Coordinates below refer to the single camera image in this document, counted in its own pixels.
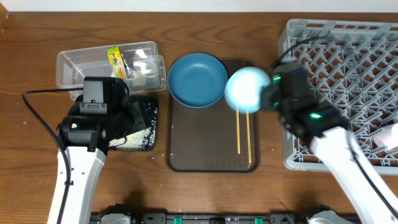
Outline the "blue plate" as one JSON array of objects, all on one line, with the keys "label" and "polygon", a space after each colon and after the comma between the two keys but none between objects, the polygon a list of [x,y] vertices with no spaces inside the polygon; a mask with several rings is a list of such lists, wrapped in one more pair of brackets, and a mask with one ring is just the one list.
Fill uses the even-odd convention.
[{"label": "blue plate", "polygon": [[167,81],[170,94],[180,104],[205,108],[215,104],[224,95],[228,73],[216,57],[194,53],[175,61]]}]

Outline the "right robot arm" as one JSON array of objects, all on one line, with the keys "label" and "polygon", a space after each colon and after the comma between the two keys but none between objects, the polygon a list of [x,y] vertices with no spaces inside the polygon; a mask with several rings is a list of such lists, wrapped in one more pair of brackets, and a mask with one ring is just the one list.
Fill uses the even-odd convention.
[{"label": "right robot arm", "polygon": [[349,123],[310,90],[308,70],[276,63],[261,90],[261,109],[275,110],[289,133],[302,140],[332,173],[362,223],[397,223],[397,197],[363,154]]}]

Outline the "white napkin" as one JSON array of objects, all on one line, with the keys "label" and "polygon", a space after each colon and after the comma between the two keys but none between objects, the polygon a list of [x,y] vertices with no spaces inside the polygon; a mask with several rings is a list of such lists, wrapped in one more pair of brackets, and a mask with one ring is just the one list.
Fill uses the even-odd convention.
[{"label": "white napkin", "polygon": [[149,49],[135,49],[123,52],[129,67],[127,84],[132,91],[148,90],[160,85],[159,61]]}]

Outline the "green snack wrapper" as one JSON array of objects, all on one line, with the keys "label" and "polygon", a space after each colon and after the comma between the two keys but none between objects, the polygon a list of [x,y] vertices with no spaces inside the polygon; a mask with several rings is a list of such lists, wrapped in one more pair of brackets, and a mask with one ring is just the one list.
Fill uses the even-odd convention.
[{"label": "green snack wrapper", "polygon": [[107,50],[109,64],[113,69],[116,78],[127,78],[127,71],[124,60],[118,46],[111,47]]}]

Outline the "white cup pink inside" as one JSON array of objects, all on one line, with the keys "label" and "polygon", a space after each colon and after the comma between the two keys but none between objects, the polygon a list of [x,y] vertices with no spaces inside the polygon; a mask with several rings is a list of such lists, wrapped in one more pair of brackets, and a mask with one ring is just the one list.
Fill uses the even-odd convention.
[{"label": "white cup pink inside", "polygon": [[382,127],[381,131],[374,136],[374,142],[377,146],[385,146],[387,151],[391,151],[397,147],[397,126],[398,124],[390,124]]}]

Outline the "light blue rice bowl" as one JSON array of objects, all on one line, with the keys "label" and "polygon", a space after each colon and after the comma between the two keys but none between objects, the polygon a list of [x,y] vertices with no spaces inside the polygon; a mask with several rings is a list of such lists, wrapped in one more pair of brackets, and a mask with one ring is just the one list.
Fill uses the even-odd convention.
[{"label": "light blue rice bowl", "polygon": [[244,67],[229,78],[224,89],[224,98],[232,110],[240,113],[255,113],[260,109],[263,87],[270,85],[269,75],[257,67]]}]

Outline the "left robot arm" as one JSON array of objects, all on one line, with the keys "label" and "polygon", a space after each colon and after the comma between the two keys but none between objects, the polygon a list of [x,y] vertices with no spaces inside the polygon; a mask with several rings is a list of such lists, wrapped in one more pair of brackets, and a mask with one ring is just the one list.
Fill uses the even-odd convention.
[{"label": "left robot arm", "polygon": [[120,78],[86,77],[76,98],[57,126],[58,152],[55,192],[49,223],[88,223],[100,172],[110,142],[146,129],[150,124],[140,98],[130,96]]}]

